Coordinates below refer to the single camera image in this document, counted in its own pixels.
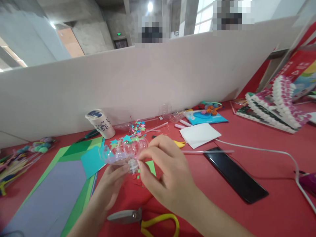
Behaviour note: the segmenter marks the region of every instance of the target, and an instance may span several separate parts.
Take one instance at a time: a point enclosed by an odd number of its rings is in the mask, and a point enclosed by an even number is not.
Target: doorway
[[[114,44],[116,49],[128,47],[127,39],[114,40]]]

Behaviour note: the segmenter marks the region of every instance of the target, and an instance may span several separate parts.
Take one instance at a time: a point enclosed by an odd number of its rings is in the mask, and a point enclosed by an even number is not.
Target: ceiling light
[[[50,23],[50,25],[51,25],[54,29],[56,29],[56,26],[55,26],[53,23]]]
[[[152,2],[149,2],[149,3],[148,3],[148,11],[151,12],[152,9],[153,9]]]

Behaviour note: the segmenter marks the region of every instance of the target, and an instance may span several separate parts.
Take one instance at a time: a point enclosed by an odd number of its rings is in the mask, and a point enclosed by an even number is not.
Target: person
[[[154,177],[142,160],[152,158],[162,172]],[[139,157],[141,179],[152,195],[167,209],[190,223],[203,236],[253,236],[248,230],[213,204],[195,185],[187,160],[182,151],[168,137],[157,136]],[[110,165],[104,172],[95,192],[69,237],[97,236],[107,211],[118,196],[129,166],[114,169]]]

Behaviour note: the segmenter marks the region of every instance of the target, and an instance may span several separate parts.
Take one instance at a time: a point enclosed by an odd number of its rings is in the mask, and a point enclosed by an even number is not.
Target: charging cable
[[[280,154],[285,154],[288,155],[289,157],[291,157],[291,159],[293,160],[294,164],[295,164],[295,182],[297,184],[297,186],[299,187],[300,191],[303,193],[304,197],[306,198],[306,200],[308,201],[308,203],[310,204],[311,208],[313,209],[315,215],[316,215],[316,208],[314,206],[314,204],[312,203],[312,201],[310,200],[309,196],[307,195],[307,193],[305,192],[305,190],[302,188],[302,186],[300,185],[299,182],[299,177],[300,177],[300,172],[299,172],[299,166],[297,165],[296,160],[293,158],[293,156],[291,156],[289,153],[284,152],[284,151],[276,151],[276,150],[267,150],[267,149],[260,149],[260,148],[254,148],[254,147],[250,147],[250,146],[242,146],[242,145],[236,145],[236,144],[232,144],[232,143],[227,143],[227,142],[223,142],[221,140],[215,139],[218,142],[222,142],[228,145],[233,145],[233,146],[239,146],[239,147],[243,147],[243,148],[248,148],[248,149],[253,149],[253,150],[261,150],[261,151],[268,151],[268,152],[274,152],[274,153],[280,153]]]

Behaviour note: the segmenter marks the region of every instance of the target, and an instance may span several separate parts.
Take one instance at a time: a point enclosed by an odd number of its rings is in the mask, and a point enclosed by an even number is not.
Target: teal paper
[[[106,163],[101,159],[99,148],[93,147],[81,157],[83,168],[85,169],[87,179],[102,169]]]

